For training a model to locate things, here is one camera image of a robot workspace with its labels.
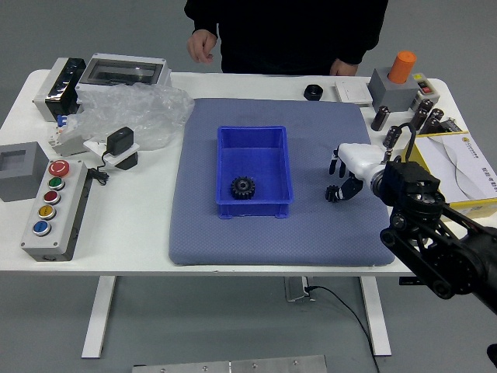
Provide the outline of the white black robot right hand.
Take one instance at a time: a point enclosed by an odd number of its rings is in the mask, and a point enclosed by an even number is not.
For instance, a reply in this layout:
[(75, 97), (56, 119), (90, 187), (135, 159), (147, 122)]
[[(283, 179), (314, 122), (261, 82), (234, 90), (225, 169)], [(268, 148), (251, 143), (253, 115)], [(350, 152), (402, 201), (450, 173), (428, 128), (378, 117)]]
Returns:
[(380, 185), (386, 162), (384, 152), (376, 145), (359, 143), (342, 143), (332, 153), (328, 172), (330, 175), (339, 166), (339, 178), (349, 172), (347, 180), (341, 186), (330, 185), (325, 192), (328, 202), (336, 203), (341, 200), (350, 200), (355, 197), (366, 185), (377, 197), (380, 196)]

